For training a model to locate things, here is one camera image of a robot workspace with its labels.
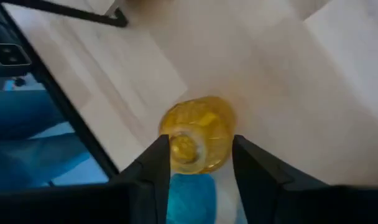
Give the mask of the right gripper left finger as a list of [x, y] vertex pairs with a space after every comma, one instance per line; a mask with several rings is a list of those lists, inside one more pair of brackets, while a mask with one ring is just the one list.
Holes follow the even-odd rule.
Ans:
[[123, 210], [130, 223], [166, 223], [170, 184], [168, 136], [159, 136], [110, 183], [125, 186], [128, 201], [123, 203]]

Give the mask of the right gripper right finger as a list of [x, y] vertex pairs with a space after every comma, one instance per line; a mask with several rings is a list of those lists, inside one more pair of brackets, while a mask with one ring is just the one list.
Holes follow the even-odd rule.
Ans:
[[248, 223], [278, 223], [277, 207], [285, 190], [327, 186], [241, 135], [233, 139], [233, 169]]

